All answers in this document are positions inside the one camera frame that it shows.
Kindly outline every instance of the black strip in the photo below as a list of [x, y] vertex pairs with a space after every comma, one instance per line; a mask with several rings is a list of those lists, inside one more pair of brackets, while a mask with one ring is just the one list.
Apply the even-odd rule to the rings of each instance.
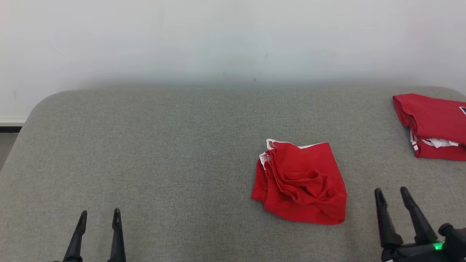
[[22, 126], [0, 126], [0, 133], [19, 133]]

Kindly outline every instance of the clothing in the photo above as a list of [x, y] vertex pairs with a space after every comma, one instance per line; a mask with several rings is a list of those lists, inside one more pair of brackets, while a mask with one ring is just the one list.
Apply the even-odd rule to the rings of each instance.
[[401, 124], [411, 129], [417, 158], [466, 161], [466, 103], [417, 94], [393, 96]]
[[290, 221], [335, 225], [345, 220], [346, 188], [329, 143], [298, 147], [268, 139], [251, 197]]

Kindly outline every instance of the folded red cloth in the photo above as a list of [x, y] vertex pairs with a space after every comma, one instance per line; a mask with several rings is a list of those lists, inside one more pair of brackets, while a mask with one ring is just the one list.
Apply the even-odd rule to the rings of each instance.
[[328, 143], [298, 147], [267, 139], [259, 156], [252, 199], [284, 219], [340, 224], [346, 214], [346, 188]]
[[405, 94], [393, 96], [393, 104], [401, 124], [411, 129], [417, 158], [466, 161], [465, 102]]

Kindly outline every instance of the folded red shirt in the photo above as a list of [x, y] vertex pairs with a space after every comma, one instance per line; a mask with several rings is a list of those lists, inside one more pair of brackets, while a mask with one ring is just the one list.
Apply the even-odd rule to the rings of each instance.
[[411, 129], [417, 158], [466, 161], [466, 103], [405, 94], [393, 97], [401, 124]]
[[267, 139], [259, 156], [252, 199], [284, 219], [340, 224], [346, 214], [346, 188], [328, 143], [298, 147]]

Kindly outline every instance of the red cloth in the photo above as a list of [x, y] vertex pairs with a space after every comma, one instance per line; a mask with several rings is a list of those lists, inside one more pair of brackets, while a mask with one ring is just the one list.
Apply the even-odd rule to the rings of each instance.
[[290, 221], [342, 223], [347, 194], [330, 145], [299, 148], [272, 139], [267, 142], [269, 150], [257, 162], [252, 199]]
[[[402, 125], [410, 127], [417, 158], [466, 161], [466, 103], [417, 94], [393, 96]], [[458, 142], [458, 146], [436, 148], [429, 139]]]

